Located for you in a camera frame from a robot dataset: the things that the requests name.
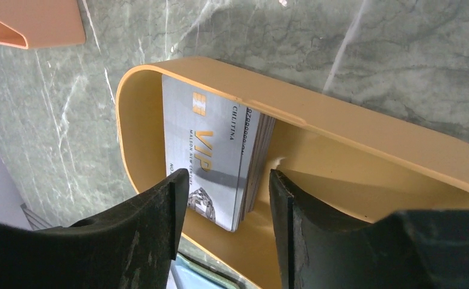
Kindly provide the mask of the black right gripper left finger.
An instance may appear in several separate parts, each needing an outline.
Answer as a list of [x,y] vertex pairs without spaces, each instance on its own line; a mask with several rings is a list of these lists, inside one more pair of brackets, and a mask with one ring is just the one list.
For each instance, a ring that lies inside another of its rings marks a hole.
[[188,180],[179,169],[66,228],[27,231],[0,223],[0,288],[165,288]]

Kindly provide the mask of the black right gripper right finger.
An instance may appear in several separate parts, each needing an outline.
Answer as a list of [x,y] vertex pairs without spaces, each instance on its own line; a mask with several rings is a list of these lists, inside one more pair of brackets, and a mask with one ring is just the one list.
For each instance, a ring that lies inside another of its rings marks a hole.
[[404,210],[367,223],[269,174],[283,288],[469,288],[469,210]]

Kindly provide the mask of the green leather card holder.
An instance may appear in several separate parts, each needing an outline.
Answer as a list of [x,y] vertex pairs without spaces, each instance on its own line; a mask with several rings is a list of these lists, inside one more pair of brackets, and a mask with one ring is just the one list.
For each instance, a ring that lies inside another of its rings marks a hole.
[[206,269],[179,253],[171,262],[166,288],[235,289],[241,287],[238,283]]

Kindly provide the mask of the yellow oval tray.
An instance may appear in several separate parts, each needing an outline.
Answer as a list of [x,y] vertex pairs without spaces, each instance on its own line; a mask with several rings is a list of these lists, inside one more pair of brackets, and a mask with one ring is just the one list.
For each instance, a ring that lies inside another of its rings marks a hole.
[[281,169],[352,217],[373,223],[402,209],[469,209],[468,143],[207,57],[136,66],[120,80],[120,148],[139,193],[166,175],[164,75],[274,117],[264,173]]

